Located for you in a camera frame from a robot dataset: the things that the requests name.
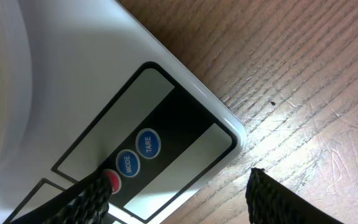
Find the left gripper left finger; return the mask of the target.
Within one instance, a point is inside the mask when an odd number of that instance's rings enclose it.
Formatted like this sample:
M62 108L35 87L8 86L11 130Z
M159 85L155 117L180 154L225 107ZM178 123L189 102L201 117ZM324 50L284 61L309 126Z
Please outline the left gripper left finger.
M102 224L111 193L109 176L95 172L13 223Z

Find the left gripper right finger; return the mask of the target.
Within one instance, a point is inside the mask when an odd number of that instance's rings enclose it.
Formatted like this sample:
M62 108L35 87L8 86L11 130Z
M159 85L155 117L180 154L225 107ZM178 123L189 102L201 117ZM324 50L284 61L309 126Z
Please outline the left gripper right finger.
M256 167L247 182L246 202L253 224L341 224Z

